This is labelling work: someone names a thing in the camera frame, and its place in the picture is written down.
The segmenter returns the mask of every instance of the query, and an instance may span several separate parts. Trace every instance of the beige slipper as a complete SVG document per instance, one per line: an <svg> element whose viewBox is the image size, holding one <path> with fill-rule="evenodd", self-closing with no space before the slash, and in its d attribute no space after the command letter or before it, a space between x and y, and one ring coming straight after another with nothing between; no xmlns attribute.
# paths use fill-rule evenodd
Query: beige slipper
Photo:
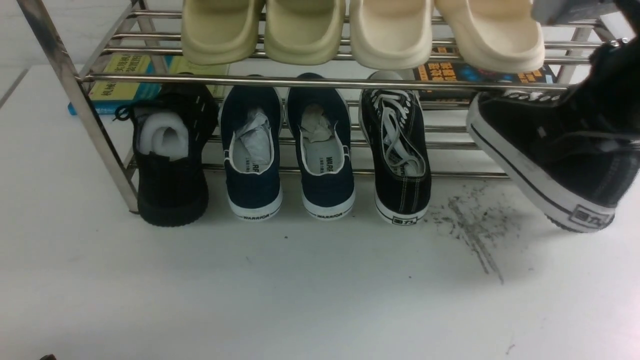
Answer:
<svg viewBox="0 0 640 360"><path fill-rule="evenodd" d="M264 0L184 0L182 52L198 65L233 63L253 54Z"/></svg>
<svg viewBox="0 0 640 360"><path fill-rule="evenodd" d="M530 0L436 0L465 61L508 73L544 64L542 28L531 18L531 6Z"/></svg>
<svg viewBox="0 0 640 360"><path fill-rule="evenodd" d="M413 69L431 56L433 0L351 0L351 51L373 69Z"/></svg>
<svg viewBox="0 0 640 360"><path fill-rule="evenodd" d="M269 0L264 50L282 63L326 63L338 53L345 12L345 0Z"/></svg>

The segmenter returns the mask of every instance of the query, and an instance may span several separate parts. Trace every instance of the black canvas sneaker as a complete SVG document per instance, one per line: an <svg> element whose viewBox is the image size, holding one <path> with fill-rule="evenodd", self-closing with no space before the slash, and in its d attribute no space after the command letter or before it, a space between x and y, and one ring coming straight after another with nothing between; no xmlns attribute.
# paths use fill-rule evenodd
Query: black canvas sneaker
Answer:
<svg viewBox="0 0 640 360"><path fill-rule="evenodd" d="M302 74L300 78L322 77ZM356 198L346 102L336 89L291 88L287 121L296 141L305 208L320 220L346 216Z"/></svg>
<svg viewBox="0 0 640 360"><path fill-rule="evenodd" d="M402 80L392 71L369 77ZM418 97L401 90L364 90L360 127L371 152L376 176L376 207L394 225L415 225L427 213L431 170Z"/></svg>
<svg viewBox="0 0 640 360"><path fill-rule="evenodd" d="M142 219L166 227L198 220L209 203L202 149L218 125L207 87L165 84L155 99L119 107L116 118L133 122Z"/></svg>
<svg viewBox="0 0 640 360"><path fill-rule="evenodd" d="M638 50L603 45L587 80L564 92L480 93L471 105L472 138L563 229L607 227L638 173Z"/></svg>
<svg viewBox="0 0 640 360"><path fill-rule="evenodd" d="M278 135L283 121L282 101L274 88L234 86L225 99L220 133L227 193L240 219L260 222L280 210Z"/></svg>

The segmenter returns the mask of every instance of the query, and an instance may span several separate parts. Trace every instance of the book cover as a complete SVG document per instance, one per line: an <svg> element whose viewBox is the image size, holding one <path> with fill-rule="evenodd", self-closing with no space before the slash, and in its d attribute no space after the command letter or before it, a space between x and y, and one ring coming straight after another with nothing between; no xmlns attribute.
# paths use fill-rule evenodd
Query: book cover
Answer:
<svg viewBox="0 0 640 360"><path fill-rule="evenodd" d="M434 53L456 54L457 50L446 47L435 47ZM448 61L428 61L414 69L416 80L421 81L469 81L473 83L555 83L556 75L548 65L532 72L520 74L506 74L475 68L467 63L453 63ZM470 103L476 92L472 90L420 90L420 100L439 102Z"/></svg>
<svg viewBox="0 0 640 360"><path fill-rule="evenodd" d="M182 56L165 56L170 74L190 72L196 75L227 75L229 65L195 65ZM147 55L117 54L111 58L104 72L124 74L153 74L154 68L151 57ZM161 84L126 83L117 81L96 81L89 91L99 115L113 115L116 109L134 101L151 99L160 91ZM224 86L209 85L209 91L215 97L224 96ZM69 113L77 115L73 105L68 105Z"/></svg>

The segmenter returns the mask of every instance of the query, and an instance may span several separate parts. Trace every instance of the rack frame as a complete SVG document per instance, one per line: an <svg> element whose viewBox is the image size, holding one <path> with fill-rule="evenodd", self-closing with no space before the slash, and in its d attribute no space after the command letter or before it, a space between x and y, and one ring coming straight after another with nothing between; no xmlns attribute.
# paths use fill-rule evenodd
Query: rack frame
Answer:
<svg viewBox="0 0 640 360"><path fill-rule="evenodd" d="M578 65L588 65L589 59L583 56L585 50L597 48L601 42L589 42L588 38L592 31L598 35L603 42L616 40L620 36L615 36L609 29L617 28L611 23L611 19L601 17L593 20L575 21L569 24L558 26L575 28L571 41L568 42L545 42L547 49L566 50L564 56L549 56L545 63L549 65L560 65L558 72L558 84L508 84L508 83L439 83L424 81L376 81L371 79L296 79L296 78L248 78L242 76L197 76L197 75L169 75L168 68L164 61L164 55L181 55L182 51L177 47L162 46L160 41L179 41L179 33L158 32L154 26L154 19L181 19L181 12L172 11L152 11L148 8L147 0L124 0L127 3L122 14L117 18L111 29L105 34L94 52L89 57L85 66L77 71L76 67L67 52L51 16L49 15L43 0L16 0L22 10L29 26L36 39L44 51L49 63L53 67L67 96L77 111L77 116L82 122L88 136L95 146L100 158L104 162L110 176L112 177L118 191L120 192L129 211L138 213L136 187L133 185L132 177L136 170L133 161L132 151L121 159L113 142L111 141L100 116L96 112L91 100L89 90L95 81L128 81L137 83L167 83L167 82L193 82L206 85L253 85L253 86L316 86L332 88L393 88L400 90L529 90L547 91L562 90L566 88ZM137 24L140 31L132 31ZM441 17L433 17L432 24L446 25ZM145 46L123 46L124 40L143 40ZM264 42L264 37L260 36L259 43ZM435 46L455 47L453 39L434 39ZM349 46L348 38L341 40L341 45ZM147 54L151 60L155 74L126 75L109 74L104 69L112 54L132 53ZM251 58L267 58L262 50L256 50ZM459 62L459 56L451 54L432 54L432 59ZM352 60L350 53L339 53L334 60ZM349 101L350 107L358 106L357 102ZM463 103L442 103L423 101L421 103L424 110L447 110L462 109L468 105ZM353 125L353 131L360 128ZM426 126L426 133L466 133L466 129L461 126ZM218 136L210 139L210 142L220 142ZM282 139L282 145L291 145L291 139ZM352 146L365 147L363 141L354 140ZM429 142L428 149L440 150L465 150L477 151L478 147L472 142ZM205 170L223 171L220 164L205 164ZM300 171L297 168L281 167L283 174L295 174ZM370 169L356 169L356 175L373 175ZM475 180L507 180L503 173L493 172L433 172L435 179L475 179Z"/></svg>

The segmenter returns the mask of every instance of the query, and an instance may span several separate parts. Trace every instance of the black knit shoe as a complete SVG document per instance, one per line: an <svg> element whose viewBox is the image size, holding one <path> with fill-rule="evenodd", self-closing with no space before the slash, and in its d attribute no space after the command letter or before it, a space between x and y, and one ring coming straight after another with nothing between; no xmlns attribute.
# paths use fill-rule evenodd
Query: black knit shoe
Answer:
<svg viewBox="0 0 640 360"><path fill-rule="evenodd" d="M164 227L198 220L209 203L202 149L218 125L207 87L165 84L155 99L121 106L116 118L133 122L142 219Z"/></svg>
<svg viewBox="0 0 640 360"><path fill-rule="evenodd" d="M467 129L553 223L607 227L640 167L637 42L603 45L585 82L556 93L481 93Z"/></svg>

